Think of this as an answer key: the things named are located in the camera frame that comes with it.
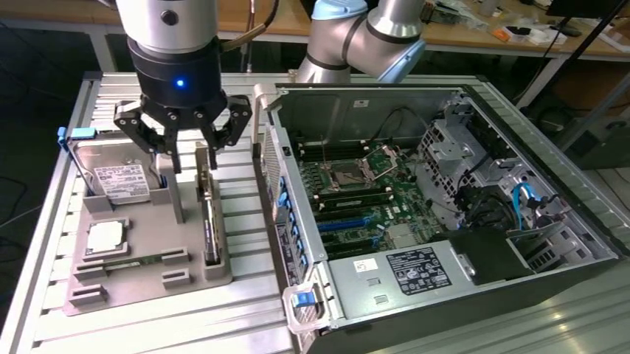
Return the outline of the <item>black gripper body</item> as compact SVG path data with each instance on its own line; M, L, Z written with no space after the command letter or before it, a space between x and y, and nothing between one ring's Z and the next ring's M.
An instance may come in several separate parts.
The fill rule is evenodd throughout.
M213 127L227 108L218 37L183 54L155 52L134 39L127 44L141 84L142 112L165 126Z

